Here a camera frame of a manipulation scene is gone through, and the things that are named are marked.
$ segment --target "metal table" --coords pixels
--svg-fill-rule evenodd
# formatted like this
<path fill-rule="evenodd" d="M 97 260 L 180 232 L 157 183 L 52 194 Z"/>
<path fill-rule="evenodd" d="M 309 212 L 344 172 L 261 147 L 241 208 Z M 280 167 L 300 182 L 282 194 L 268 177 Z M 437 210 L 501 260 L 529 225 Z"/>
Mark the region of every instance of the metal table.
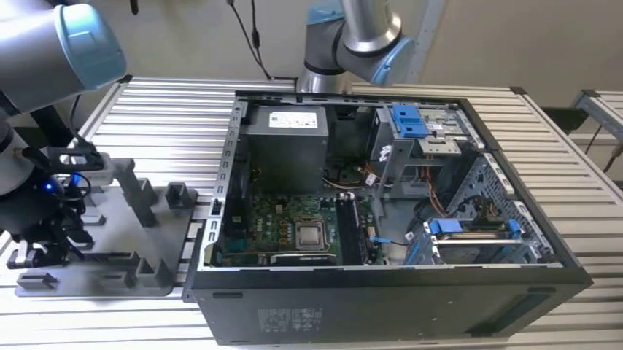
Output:
<path fill-rule="evenodd" d="M 234 90 L 292 90 L 289 82 L 134 78 L 112 87 L 81 133 L 113 157 L 136 160 L 154 185 L 184 181 L 206 214 Z M 595 285 L 511 339 L 469 345 L 435 342 L 304 344 L 288 349 L 623 349 L 623 194 L 525 95 L 508 88 L 355 85 L 355 93 L 468 98 Z M 185 278 L 192 238 L 182 252 Z M 18 271 L 2 269 L 13 247 L 0 237 L 0 345 L 45 349 L 136 346 L 210 349 L 210 330 L 178 298 L 17 298 Z M 254 346 L 254 349 L 270 346 Z"/>
<path fill-rule="evenodd" d="M 616 140 L 623 142 L 623 93 L 583 90 L 573 107 L 584 109 Z"/>

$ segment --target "label sticker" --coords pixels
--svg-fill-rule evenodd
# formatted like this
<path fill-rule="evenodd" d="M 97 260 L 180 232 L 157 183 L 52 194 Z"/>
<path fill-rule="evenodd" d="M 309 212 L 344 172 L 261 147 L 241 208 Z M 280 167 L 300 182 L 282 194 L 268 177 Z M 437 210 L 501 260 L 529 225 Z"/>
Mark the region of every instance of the label sticker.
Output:
<path fill-rule="evenodd" d="M 441 124 L 427 124 L 428 130 L 444 130 L 444 126 Z"/>
<path fill-rule="evenodd" d="M 272 112 L 269 115 L 269 128 L 316 129 L 319 118 L 309 112 Z"/>
<path fill-rule="evenodd" d="M 368 177 L 365 177 L 365 184 L 368 186 L 372 186 L 375 182 L 376 182 L 376 175 L 369 173 Z"/>
<path fill-rule="evenodd" d="M 321 308 L 260 308 L 257 309 L 260 331 L 317 332 L 323 320 Z"/>

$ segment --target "barcode sticker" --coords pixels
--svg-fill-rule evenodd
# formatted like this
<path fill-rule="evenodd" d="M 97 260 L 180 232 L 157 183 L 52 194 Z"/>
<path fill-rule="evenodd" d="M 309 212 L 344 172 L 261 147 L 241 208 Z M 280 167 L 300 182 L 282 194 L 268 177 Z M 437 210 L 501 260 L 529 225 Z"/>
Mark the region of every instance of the barcode sticker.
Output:
<path fill-rule="evenodd" d="M 444 130 L 444 126 L 441 124 L 427 124 L 428 130 Z"/>
<path fill-rule="evenodd" d="M 268 118 L 269 128 L 316 129 L 319 127 L 319 118 L 315 113 L 272 112 Z"/>

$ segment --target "wire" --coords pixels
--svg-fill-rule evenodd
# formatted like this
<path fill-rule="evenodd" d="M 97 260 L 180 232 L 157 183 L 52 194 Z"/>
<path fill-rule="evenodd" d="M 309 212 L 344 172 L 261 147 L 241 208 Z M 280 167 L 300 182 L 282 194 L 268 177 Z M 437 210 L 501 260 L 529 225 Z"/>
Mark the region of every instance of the wire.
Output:
<path fill-rule="evenodd" d="M 431 194 L 431 205 L 432 205 L 435 211 L 437 212 L 437 214 L 441 217 L 447 217 L 448 215 L 445 214 L 445 212 L 443 210 L 443 205 L 439 203 L 437 194 L 435 193 L 435 189 L 433 189 L 433 186 L 432 186 L 431 167 L 429 166 L 427 166 L 427 182 L 428 182 L 428 193 Z"/>
<path fill-rule="evenodd" d="M 246 29 L 244 28 L 242 18 L 240 18 L 240 14 L 237 13 L 236 5 L 233 4 L 233 1 L 226 1 L 226 4 L 232 8 L 233 15 L 236 15 L 237 23 L 240 24 L 240 29 L 242 30 L 244 39 L 246 40 L 246 46 L 249 47 L 250 55 L 253 56 L 254 63 L 260 66 L 265 79 L 272 80 L 270 74 L 268 74 L 268 72 L 265 71 L 264 64 L 261 63 L 260 58 L 257 58 L 257 56 L 254 55 L 253 46 L 250 45 L 249 35 L 246 33 Z"/>
<path fill-rule="evenodd" d="M 323 181 L 327 184 L 329 184 L 332 187 L 339 188 L 340 190 L 356 190 L 359 188 L 363 188 L 363 186 L 343 186 L 341 184 L 335 184 L 324 176 L 323 176 Z"/>
<path fill-rule="evenodd" d="M 254 52 L 257 53 L 257 59 L 261 64 L 261 68 L 264 68 L 264 61 L 261 60 L 261 52 L 260 52 L 260 32 L 257 31 L 257 23 L 254 18 L 254 0 L 250 0 L 250 20 L 253 21 L 253 28 L 250 30 L 250 39 L 253 41 Z"/>
<path fill-rule="evenodd" d="M 584 151 L 584 154 L 588 154 L 588 150 L 591 149 L 591 146 L 592 146 L 592 142 L 595 142 L 595 138 L 596 136 L 599 135 L 599 132 L 601 131 L 601 125 L 597 127 L 597 129 L 595 130 L 595 133 L 592 134 L 592 139 L 588 143 L 588 146 L 585 147 L 585 151 Z"/>
<path fill-rule="evenodd" d="M 77 95 L 76 98 L 73 99 L 73 103 L 70 104 L 70 110 L 69 110 L 69 131 L 73 134 L 73 137 L 77 140 L 77 143 L 80 145 L 84 145 L 88 143 L 86 140 L 84 140 L 84 137 L 80 136 L 77 133 L 76 127 L 73 125 L 73 119 L 76 117 L 76 109 L 77 109 L 77 103 L 80 102 L 80 97 L 81 95 Z"/>
<path fill-rule="evenodd" d="M 607 161 L 607 164 L 605 164 L 605 168 L 603 168 L 603 172 L 607 173 L 607 171 L 611 169 L 611 166 L 612 166 L 612 163 L 613 163 L 613 160 L 616 159 L 615 156 L 612 156 L 608 161 Z"/>

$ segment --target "motherboard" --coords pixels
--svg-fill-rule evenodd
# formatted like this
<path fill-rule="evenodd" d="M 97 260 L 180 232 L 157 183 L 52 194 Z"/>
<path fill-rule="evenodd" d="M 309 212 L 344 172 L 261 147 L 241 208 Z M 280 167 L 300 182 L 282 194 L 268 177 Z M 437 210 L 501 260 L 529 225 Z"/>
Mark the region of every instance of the motherboard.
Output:
<path fill-rule="evenodd" d="M 290 264 L 293 257 L 341 265 L 343 242 L 360 238 L 365 248 L 361 263 L 380 263 L 380 247 L 369 239 L 363 240 L 376 234 L 371 201 L 368 198 L 353 201 L 356 218 L 351 221 L 359 226 L 348 233 L 340 232 L 344 225 L 336 210 L 340 201 L 329 196 L 253 195 L 246 211 L 240 210 L 232 216 L 230 226 L 236 229 L 225 235 L 222 265 L 274 265 L 278 259 L 286 259 Z"/>

